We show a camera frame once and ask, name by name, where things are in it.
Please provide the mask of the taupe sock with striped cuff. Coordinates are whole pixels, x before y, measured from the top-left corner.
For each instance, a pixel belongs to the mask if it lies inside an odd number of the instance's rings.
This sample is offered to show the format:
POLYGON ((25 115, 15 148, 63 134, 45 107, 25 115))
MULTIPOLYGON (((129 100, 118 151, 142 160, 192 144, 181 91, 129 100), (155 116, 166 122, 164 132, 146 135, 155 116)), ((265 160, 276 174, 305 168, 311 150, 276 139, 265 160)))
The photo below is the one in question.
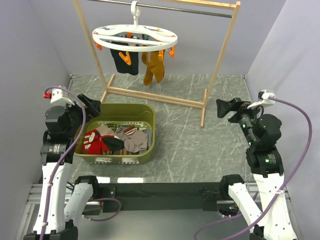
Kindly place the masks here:
POLYGON ((118 127, 115 135, 124 142, 124 149, 127 152, 138 153, 148 148, 148 135, 138 130, 134 125, 118 127))

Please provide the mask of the orange clothes clip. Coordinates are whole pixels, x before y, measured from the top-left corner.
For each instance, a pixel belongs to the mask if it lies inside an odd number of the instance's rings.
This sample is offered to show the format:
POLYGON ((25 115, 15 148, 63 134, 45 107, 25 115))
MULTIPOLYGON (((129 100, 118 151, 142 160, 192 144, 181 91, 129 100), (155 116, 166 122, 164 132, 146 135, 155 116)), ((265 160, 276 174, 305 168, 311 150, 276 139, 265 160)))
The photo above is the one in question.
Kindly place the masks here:
POLYGON ((164 60, 164 55, 165 55, 164 50, 159 50, 158 51, 158 60, 162 62, 164 60))

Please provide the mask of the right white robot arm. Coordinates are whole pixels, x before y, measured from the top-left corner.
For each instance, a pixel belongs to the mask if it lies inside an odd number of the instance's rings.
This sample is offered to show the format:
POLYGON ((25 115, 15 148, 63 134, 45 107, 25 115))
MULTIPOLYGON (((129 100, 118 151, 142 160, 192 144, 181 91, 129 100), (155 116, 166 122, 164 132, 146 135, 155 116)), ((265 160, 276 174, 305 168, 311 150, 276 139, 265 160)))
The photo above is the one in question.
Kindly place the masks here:
POLYGON ((234 98, 216 100, 217 117, 222 119, 229 112, 234 115, 230 123, 239 124, 248 148, 246 160, 255 180, 261 207, 249 194, 244 180, 237 174, 223 176, 219 193, 226 200, 234 200, 249 226, 251 240, 296 240, 289 215, 286 194, 281 185, 285 174, 282 157, 276 147, 281 137, 282 122, 263 107, 251 108, 249 101, 234 98))

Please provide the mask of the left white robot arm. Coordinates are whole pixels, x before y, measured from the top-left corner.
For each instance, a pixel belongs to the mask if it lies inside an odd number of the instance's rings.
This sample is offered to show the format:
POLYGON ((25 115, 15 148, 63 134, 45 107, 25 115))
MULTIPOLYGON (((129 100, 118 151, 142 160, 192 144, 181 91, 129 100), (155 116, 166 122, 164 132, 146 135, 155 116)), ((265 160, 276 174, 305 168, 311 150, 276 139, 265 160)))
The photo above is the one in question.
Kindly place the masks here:
POLYGON ((101 102, 84 94, 77 95, 78 102, 54 88, 44 94, 52 107, 45 113, 47 130, 43 134, 42 190, 40 205, 32 233, 25 240, 76 240, 78 223, 88 201, 100 195, 97 177, 84 175, 74 183, 71 197, 66 200, 67 182, 73 164, 76 143, 85 124, 101 113, 101 102))

